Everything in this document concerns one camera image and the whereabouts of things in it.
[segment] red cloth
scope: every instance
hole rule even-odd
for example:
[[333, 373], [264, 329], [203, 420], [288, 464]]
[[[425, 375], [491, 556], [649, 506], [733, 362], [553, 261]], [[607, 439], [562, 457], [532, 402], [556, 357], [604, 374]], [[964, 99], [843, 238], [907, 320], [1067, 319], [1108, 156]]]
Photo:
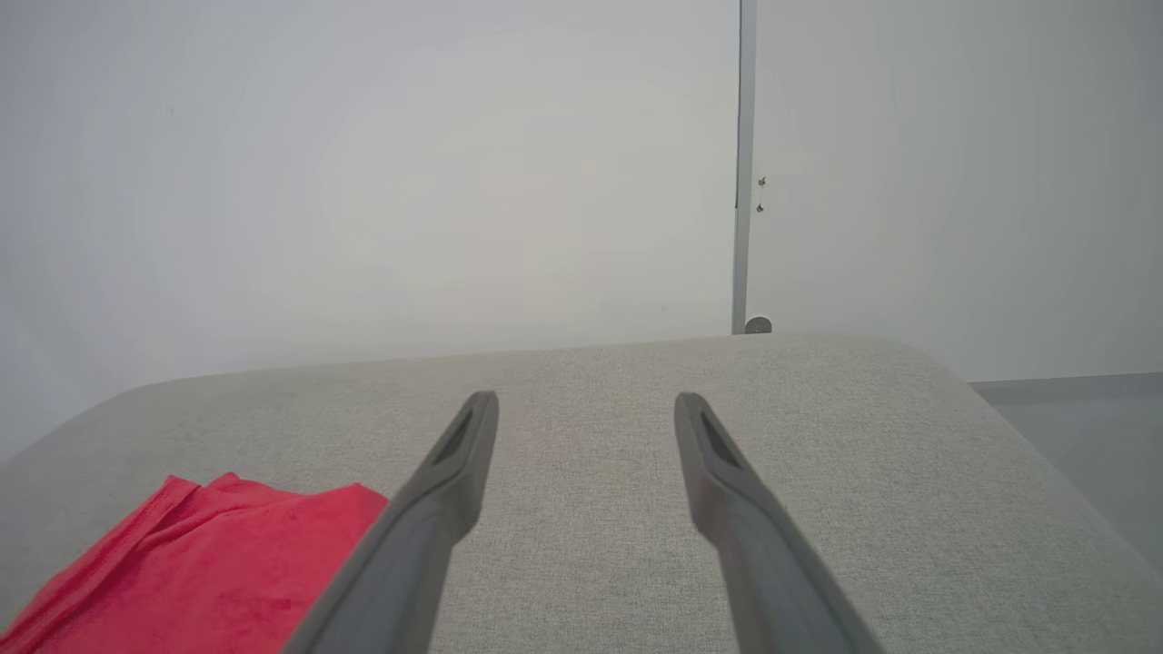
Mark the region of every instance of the red cloth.
[[278, 652], [386, 504], [359, 484], [170, 477], [36, 593], [0, 652]]

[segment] white wall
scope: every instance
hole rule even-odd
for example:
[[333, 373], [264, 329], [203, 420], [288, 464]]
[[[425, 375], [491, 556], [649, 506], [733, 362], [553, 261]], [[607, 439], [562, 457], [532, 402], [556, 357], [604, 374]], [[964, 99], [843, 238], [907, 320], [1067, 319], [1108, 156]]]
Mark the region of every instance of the white wall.
[[737, 7], [0, 5], [0, 458], [122, 390], [725, 334]]
[[1163, 370], [1163, 3], [759, 0], [748, 314]]

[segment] gray vertical strip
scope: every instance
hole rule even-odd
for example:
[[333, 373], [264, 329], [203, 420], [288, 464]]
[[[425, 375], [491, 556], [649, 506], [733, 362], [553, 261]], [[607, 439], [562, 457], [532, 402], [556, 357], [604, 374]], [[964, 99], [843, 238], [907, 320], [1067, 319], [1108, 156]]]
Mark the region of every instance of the gray vertical strip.
[[755, 147], [755, 17], [758, 0], [739, 5], [739, 158], [735, 161], [735, 273], [730, 333], [747, 324], [747, 250], [751, 236], [751, 150]]

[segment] gray fabric surface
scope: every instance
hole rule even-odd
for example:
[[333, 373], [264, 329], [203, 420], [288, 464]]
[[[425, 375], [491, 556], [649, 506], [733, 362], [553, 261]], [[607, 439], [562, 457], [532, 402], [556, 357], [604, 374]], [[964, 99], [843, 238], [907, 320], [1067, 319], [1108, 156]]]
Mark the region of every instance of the gray fabric surface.
[[1163, 592], [969, 386], [882, 340], [776, 335], [245, 372], [78, 415], [0, 467], [7, 623], [167, 474], [391, 495], [494, 389], [485, 506], [433, 652], [733, 652], [671, 427], [702, 393], [890, 652], [1148, 652]]

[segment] floor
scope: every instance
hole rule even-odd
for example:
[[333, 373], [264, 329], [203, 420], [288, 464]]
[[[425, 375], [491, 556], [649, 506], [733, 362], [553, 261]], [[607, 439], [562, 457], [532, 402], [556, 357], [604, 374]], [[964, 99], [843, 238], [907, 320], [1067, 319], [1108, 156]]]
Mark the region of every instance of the floor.
[[1163, 575], [1163, 374], [971, 385]]

